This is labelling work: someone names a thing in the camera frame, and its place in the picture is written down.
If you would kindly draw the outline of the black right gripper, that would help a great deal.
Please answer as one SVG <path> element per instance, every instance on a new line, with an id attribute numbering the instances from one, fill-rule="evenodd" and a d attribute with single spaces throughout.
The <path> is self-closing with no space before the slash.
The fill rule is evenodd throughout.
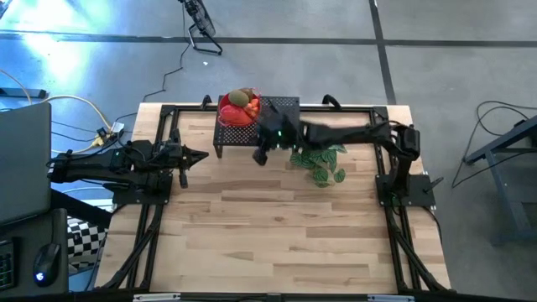
<path id="1" fill-rule="evenodd" d="M 257 148 L 253 159 L 258 165 L 265 165 L 268 152 L 274 149 L 291 149 L 297 152 L 306 146 L 300 121 L 293 120 L 285 113 L 272 108 L 271 113 L 260 113 L 256 119 Z"/>

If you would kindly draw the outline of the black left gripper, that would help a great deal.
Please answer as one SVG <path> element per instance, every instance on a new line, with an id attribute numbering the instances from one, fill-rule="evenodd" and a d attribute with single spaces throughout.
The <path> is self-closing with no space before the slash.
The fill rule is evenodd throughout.
<path id="1" fill-rule="evenodd" d="M 197 164 L 209 156 L 206 151 L 199 151 L 188 148 L 190 157 L 186 161 L 185 151 L 180 141 L 180 131 L 178 128 L 171 130 L 169 138 L 160 145 L 160 154 L 165 156 L 165 162 L 171 169 L 179 170 L 180 187 L 187 188 L 188 180 L 186 176 L 187 163 Z"/>

